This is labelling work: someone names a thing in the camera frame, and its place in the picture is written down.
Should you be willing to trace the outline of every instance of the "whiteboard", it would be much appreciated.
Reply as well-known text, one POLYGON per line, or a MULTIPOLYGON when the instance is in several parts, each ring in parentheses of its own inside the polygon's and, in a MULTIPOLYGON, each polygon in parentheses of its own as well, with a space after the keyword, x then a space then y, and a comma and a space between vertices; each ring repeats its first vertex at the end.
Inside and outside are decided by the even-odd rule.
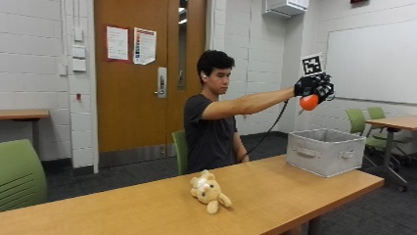
POLYGON ((417 21, 331 32, 327 72, 336 97, 417 104, 417 21))

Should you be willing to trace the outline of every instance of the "man's right arm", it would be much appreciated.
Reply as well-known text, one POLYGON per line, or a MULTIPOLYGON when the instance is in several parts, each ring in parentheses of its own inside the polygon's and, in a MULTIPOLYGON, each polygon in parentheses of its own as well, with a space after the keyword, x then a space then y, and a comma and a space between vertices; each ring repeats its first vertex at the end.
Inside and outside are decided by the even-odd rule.
POLYGON ((236 115, 255 114, 271 106, 295 97, 295 88, 251 94, 236 100, 212 102, 204 113, 203 119, 222 119, 236 115))

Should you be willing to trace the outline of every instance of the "wooden table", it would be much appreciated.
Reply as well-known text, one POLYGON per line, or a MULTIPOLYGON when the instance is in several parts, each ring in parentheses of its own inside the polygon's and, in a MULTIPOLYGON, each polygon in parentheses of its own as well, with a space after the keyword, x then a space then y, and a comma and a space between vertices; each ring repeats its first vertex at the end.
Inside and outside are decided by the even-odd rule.
POLYGON ((0 212, 2 234, 279 234, 384 185, 359 170, 323 178, 286 156, 211 172, 232 200, 215 215, 191 195, 196 173, 0 212))
POLYGON ((31 121, 33 145, 39 153, 39 120, 50 117, 49 110, 0 110, 0 119, 31 121))
POLYGON ((417 116, 371 119, 371 120, 367 120, 367 123, 386 126, 388 128, 388 145, 387 145, 384 166, 382 167, 382 170, 387 178, 391 177, 395 181, 400 183, 400 188, 399 188, 400 191, 407 191, 408 182, 390 167, 391 149, 392 149, 392 144, 394 144, 395 132, 398 132, 400 129, 406 129, 411 131, 417 130, 417 116))

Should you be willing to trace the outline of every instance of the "green chair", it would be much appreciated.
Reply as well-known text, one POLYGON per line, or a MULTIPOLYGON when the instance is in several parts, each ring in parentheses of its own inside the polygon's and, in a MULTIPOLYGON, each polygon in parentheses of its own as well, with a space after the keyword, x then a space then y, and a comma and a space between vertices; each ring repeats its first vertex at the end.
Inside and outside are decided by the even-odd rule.
MULTIPOLYGON (((384 112, 382 107, 371 107, 371 108, 368 108, 368 113, 370 113, 371 119, 387 118, 387 114, 386 114, 386 112, 384 112)), ((370 128, 367 136, 371 136, 374 130, 379 129, 380 133, 374 134, 374 137, 378 138, 378 139, 387 140, 388 139, 388 134, 383 133, 384 128, 386 128, 384 126, 374 124, 371 126, 371 128, 370 128)), ((394 136, 394 142, 398 143, 398 144, 410 144, 410 143, 414 142, 414 138, 407 137, 407 136, 396 136, 395 135, 394 136)), ((402 154, 407 158, 407 161, 403 162, 403 163, 406 165, 411 164, 412 163, 412 158, 408 156, 408 154, 404 152, 404 150, 399 146, 396 146, 396 149, 402 152, 402 154)))
POLYGON ((0 143, 0 212, 47 202, 47 180, 30 140, 0 143))
MULTIPOLYGON (((359 133, 360 135, 363 135, 364 131, 366 131, 366 126, 367 126, 366 116, 364 116, 363 111, 360 109, 350 109, 350 110, 347 110, 347 113, 348 113, 348 117, 350 117, 350 121, 351 121, 351 133, 352 134, 359 133)), ((376 153, 383 158, 384 158, 384 155, 382 153, 384 153, 387 150, 387 144, 388 144, 388 141, 384 139, 378 139, 375 137, 367 137, 366 148, 368 150, 371 150, 372 153, 376 153)), ((364 158, 367 159, 367 161, 374 166, 378 166, 367 155, 364 156, 364 158)), ((400 165, 400 162, 398 161, 398 159, 394 159, 394 158, 391 158, 391 159, 400 165)))
POLYGON ((186 131, 179 130, 172 133, 174 143, 178 152, 178 167, 179 175, 188 173, 188 144, 186 138, 186 131))

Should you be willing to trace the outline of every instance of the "gray storage bin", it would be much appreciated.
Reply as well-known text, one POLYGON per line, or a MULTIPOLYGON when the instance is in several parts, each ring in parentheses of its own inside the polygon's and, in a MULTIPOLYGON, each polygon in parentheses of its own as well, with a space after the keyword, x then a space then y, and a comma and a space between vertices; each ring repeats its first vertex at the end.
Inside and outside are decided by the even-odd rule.
POLYGON ((287 162, 332 177, 362 167, 366 141, 364 136, 326 128, 290 132, 287 162))

